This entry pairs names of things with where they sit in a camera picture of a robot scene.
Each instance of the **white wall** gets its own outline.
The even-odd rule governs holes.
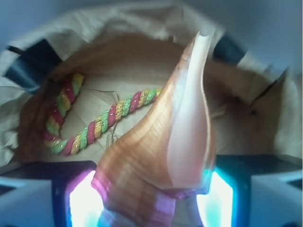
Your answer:
[[[122,0],[0,0],[0,51],[9,40],[70,9],[118,1]],[[261,61],[302,74],[302,0],[185,2],[226,27]]]

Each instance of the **light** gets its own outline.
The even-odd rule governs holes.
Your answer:
[[[91,186],[95,172],[91,171],[70,193],[73,227],[97,226],[104,209],[99,193]]]
[[[207,195],[197,195],[200,218],[205,227],[231,227],[233,189],[213,172]]]

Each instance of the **multicolored rope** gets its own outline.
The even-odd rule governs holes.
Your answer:
[[[88,144],[100,138],[101,134],[112,127],[115,122],[122,117],[133,113],[136,109],[154,102],[159,96],[161,90],[144,90],[137,92],[134,96],[121,100],[116,105],[112,105],[109,110],[84,128],[77,136],[64,140],[60,136],[60,129],[64,123],[67,112],[71,109],[71,105],[75,102],[80,92],[84,76],[76,73],[72,80],[62,89],[60,95],[57,96],[54,109],[46,122],[46,130],[44,140],[53,153],[62,155],[77,154],[80,149],[86,148]]]

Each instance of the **crumpled paper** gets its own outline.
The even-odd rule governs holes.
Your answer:
[[[302,111],[291,77],[287,72],[283,76],[271,73],[268,66],[249,53],[236,67],[213,60],[214,47],[224,35],[224,28],[183,3],[127,3],[79,9],[9,45],[25,50],[45,38],[59,57],[66,60],[50,75],[54,81],[75,71],[89,75],[63,126],[62,134],[68,138],[118,99],[138,90],[162,87],[183,47],[198,31],[212,38],[205,67],[205,91],[213,116],[217,153],[302,157]],[[137,35],[119,40],[117,37],[123,34],[140,34],[154,41]],[[20,110],[31,97],[3,77],[17,57],[9,51],[0,54],[0,166],[11,160],[12,150],[18,145],[16,128]],[[93,103],[98,101],[97,108]],[[36,159],[98,162],[106,144],[138,123],[148,109],[142,108],[122,119],[77,156],[61,157],[43,149],[43,155]]]

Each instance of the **conch shell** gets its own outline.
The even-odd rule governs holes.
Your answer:
[[[98,164],[92,186],[104,207],[137,226],[170,226],[176,199],[208,192],[215,163],[203,88],[209,46],[197,34],[148,114]]]

